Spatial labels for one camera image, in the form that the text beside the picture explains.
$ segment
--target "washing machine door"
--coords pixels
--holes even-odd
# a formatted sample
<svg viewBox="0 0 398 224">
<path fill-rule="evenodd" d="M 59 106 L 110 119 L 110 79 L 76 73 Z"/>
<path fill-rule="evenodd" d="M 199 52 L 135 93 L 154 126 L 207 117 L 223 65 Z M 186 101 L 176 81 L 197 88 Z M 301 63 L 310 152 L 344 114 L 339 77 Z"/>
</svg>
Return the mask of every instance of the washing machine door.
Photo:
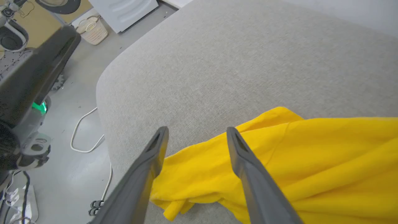
<svg viewBox="0 0 398 224">
<path fill-rule="evenodd" d="M 35 0 L 35 2 L 57 14 L 71 14 L 80 6 L 80 0 Z"/>
</svg>

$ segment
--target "gray couch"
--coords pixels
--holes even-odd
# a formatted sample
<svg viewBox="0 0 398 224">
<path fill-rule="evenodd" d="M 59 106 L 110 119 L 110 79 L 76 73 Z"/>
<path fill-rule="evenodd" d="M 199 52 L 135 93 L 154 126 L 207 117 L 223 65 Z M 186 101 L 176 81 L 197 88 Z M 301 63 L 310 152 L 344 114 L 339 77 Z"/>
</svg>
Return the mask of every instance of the gray couch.
<svg viewBox="0 0 398 224">
<path fill-rule="evenodd" d="M 107 67 L 97 105 L 118 181 L 160 126 L 172 155 L 277 106 L 398 116 L 397 84 L 392 36 L 280 1 L 194 0 Z M 150 204 L 146 223 L 169 222 Z M 210 204 L 175 223 L 238 221 Z"/>
</svg>

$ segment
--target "yellow fabric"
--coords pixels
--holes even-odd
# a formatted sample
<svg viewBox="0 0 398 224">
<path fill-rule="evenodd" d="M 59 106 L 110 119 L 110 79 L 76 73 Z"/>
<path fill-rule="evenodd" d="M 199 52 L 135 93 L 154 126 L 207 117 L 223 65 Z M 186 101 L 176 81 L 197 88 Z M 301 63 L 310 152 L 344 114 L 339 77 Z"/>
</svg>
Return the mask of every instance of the yellow fabric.
<svg viewBox="0 0 398 224">
<path fill-rule="evenodd" d="M 237 129 L 305 223 L 398 223 L 397 118 L 304 120 L 278 107 Z M 150 199 L 170 221 L 219 202 L 250 223 L 225 133 L 167 157 Z"/>
</svg>

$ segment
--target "white basket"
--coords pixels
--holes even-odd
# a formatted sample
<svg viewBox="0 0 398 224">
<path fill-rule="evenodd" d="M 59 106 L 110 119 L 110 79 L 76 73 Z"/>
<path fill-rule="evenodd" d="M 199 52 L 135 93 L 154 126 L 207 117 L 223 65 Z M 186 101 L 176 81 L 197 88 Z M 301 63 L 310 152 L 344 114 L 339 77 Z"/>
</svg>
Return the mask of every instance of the white basket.
<svg viewBox="0 0 398 224">
<path fill-rule="evenodd" d="M 92 45 L 99 44 L 108 36 L 108 31 L 96 16 L 90 16 L 89 18 L 80 21 L 76 31 L 83 39 Z"/>
</svg>

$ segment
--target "gray floor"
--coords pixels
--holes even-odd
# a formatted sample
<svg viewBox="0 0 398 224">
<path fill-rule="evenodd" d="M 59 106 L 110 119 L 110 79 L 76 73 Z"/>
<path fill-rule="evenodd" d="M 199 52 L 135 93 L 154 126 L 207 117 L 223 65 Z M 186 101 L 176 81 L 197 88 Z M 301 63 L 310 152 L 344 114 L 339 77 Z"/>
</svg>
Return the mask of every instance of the gray floor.
<svg viewBox="0 0 398 224">
<path fill-rule="evenodd" d="M 97 46 L 82 40 L 73 53 L 64 70 L 64 87 L 51 94 L 52 107 L 40 128 L 53 138 L 50 160 L 28 172 L 38 203 L 38 224 L 85 224 L 92 219 L 90 203 L 100 200 L 109 176 L 106 140 L 91 153 L 74 152 L 69 147 L 73 129 L 81 116 L 96 107 L 96 84 L 106 66 L 174 12 L 161 5 L 122 34 L 108 27 L 109 36 Z M 74 146 L 90 149 L 102 134 L 95 112 L 81 122 Z M 25 181 L 23 175 L 16 179 Z M 109 192 L 115 185 L 111 183 Z"/>
</svg>

